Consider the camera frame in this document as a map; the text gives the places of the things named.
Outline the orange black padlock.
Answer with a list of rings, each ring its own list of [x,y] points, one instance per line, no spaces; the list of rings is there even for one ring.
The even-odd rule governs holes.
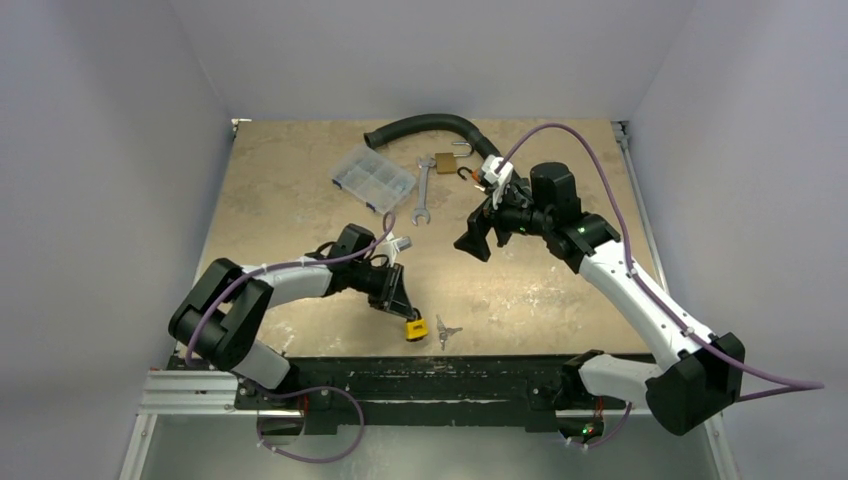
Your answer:
[[[472,180],[476,188],[483,189],[483,185],[480,182],[480,171],[478,169],[462,166],[456,170],[456,173],[462,180]]]

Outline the silver keys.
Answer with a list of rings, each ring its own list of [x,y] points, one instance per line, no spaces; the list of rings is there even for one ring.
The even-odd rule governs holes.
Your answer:
[[[440,315],[436,315],[436,327],[438,332],[438,341],[442,351],[446,350],[446,345],[449,338],[464,330],[463,327],[448,327]]]

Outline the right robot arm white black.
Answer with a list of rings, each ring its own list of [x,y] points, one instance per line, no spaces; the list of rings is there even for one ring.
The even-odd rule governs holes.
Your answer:
[[[609,222],[582,210],[565,164],[538,164],[523,179],[490,155],[472,176],[487,197],[469,215],[455,248],[487,261],[490,232],[499,246],[514,234],[542,238],[555,258],[615,306],[654,358],[647,364],[590,350],[563,366],[554,403],[584,407],[613,397],[647,407],[666,431],[683,436],[739,400],[744,344],[684,319],[683,308],[638,265]]]

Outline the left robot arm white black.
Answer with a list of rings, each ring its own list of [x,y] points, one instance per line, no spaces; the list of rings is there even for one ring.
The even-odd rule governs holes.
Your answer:
[[[371,308],[403,318],[407,341],[427,336],[426,321],[406,293],[403,266],[387,254],[373,264],[379,242],[370,230],[348,224],[336,241],[293,262],[250,267],[219,258],[176,309],[168,332],[188,356],[198,354],[214,368],[252,381],[272,408],[287,408],[301,387],[299,369],[258,340],[268,310],[353,289],[366,295]]]

